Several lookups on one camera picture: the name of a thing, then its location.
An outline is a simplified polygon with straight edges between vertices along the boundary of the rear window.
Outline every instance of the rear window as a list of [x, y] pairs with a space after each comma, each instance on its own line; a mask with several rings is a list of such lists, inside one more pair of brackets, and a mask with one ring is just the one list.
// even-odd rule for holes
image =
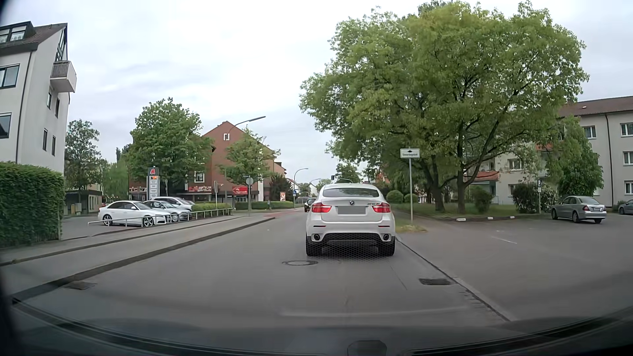
[[372, 188], [330, 188], [323, 190], [326, 198], [378, 198], [376, 189]]
[[581, 196], [579, 199], [580, 202], [583, 204], [599, 204], [597, 200], [588, 196]]

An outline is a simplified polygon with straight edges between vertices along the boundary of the white building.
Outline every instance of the white building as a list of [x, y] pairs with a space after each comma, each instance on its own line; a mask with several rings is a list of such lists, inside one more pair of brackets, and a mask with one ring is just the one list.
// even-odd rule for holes
[[77, 75], [67, 24], [0, 26], [0, 161], [64, 171], [66, 120]]
[[[633, 96], [572, 103], [560, 115], [580, 117], [580, 125], [599, 155], [605, 187], [594, 193], [596, 199], [611, 207], [633, 198]], [[484, 162], [473, 184], [488, 188], [493, 203], [512, 204], [514, 185], [527, 176], [517, 157], [501, 155]]]

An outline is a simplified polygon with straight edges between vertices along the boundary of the manhole cover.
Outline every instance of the manhole cover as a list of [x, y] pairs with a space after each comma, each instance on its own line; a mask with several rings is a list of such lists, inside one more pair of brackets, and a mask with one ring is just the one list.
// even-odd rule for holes
[[89, 282], [82, 282], [82, 281], [75, 281], [75, 282], [70, 282], [68, 284], [66, 284], [64, 286], [64, 288], [71, 288], [71, 289], [79, 289], [79, 290], [84, 290], [84, 289], [88, 289], [90, 287], [93, 287], [96, 283], [89, 283]]
[[447, 286], [451, 281], [446, 278], [420, 278], [420, 283], [425, 286]]
[[309, 266], [309, 265], [316, 265], [318, 262], [308, 260], [308, 261], [285, 261], [282, 263], [288, 266]]

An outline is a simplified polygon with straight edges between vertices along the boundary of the white bmw x6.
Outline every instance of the white bmw x6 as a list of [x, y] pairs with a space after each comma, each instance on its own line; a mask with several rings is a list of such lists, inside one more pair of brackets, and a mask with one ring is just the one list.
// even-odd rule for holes
[[396, 221], [382, 193], [370, 184], [328, 184], [321, 188], [306, 219], [306, 254], [325, 246], [376, 246], [394, 254]]

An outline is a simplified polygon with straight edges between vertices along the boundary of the taillight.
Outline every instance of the taillight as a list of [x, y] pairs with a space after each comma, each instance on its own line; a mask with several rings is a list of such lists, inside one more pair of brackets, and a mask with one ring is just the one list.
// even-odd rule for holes
[[391, 213], [391, 207], [387, 203], [380, 203], [380, 205], [374, 205], [372, 208], [377, 213]]
[[323, 203], [312, 204], [313, 213], [329, 213], [331, 208], [330, 205], [323, 205]]

